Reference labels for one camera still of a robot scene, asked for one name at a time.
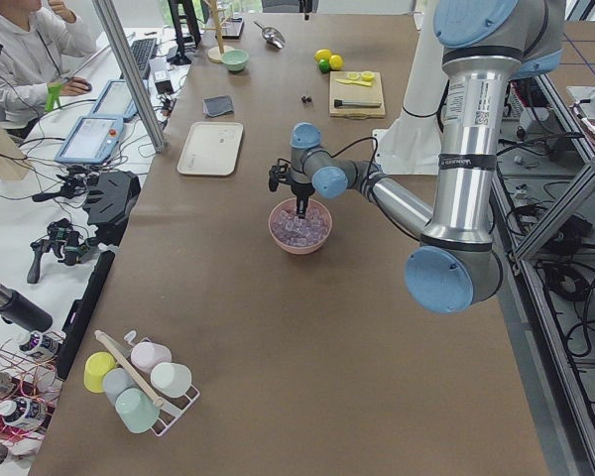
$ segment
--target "bowl of ice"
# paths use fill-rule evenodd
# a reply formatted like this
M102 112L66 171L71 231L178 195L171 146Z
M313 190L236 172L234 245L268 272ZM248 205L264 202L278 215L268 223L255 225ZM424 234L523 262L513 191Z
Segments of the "bowl of ice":
M296 215L295 198L279 203L269 214L269 232L274 241L294 255L306 255L321 248L332 225L328 208L313 199L308 201L305 218Z

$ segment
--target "black thermos bottle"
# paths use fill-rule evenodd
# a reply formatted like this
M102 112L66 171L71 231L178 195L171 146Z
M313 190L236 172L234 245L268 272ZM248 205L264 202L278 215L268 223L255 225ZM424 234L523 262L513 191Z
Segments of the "black thermos bottle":
M53 318L20 293L0 284L0 315L7 324L18 324L28 331L46 332Z

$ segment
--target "hand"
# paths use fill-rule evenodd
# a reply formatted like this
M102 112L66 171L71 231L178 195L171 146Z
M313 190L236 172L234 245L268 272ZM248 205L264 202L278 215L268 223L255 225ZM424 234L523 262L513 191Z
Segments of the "hand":
M92 86L83 77L74 76L61 87L60 96L80 96L90 92Z
M51 10L55 12L56 15L61 17L67 23L75 23L77 21L77 17L75 14L69 10L61 0L49 0L49 6Z

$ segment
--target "keyboard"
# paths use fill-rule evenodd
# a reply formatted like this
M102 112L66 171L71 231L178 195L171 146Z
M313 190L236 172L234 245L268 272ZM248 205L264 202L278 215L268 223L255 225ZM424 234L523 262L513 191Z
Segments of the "keyboard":
M139 75L142 79L148 79L150 75L150 60L155 57L157 47L158 42L156 38L142 38L135 40L130 45L130 52L137 63Z

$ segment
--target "hoodie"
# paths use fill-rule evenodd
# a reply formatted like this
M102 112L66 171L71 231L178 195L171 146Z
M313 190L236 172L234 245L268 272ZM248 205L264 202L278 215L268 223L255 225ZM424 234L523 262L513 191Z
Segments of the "hoodie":
M0 15L0 43L0 106L12 122L28 122L44 111L47 83L66 72L61 55L79 58L96 49L79 17L66 23L44 7L29 15L29 31Z

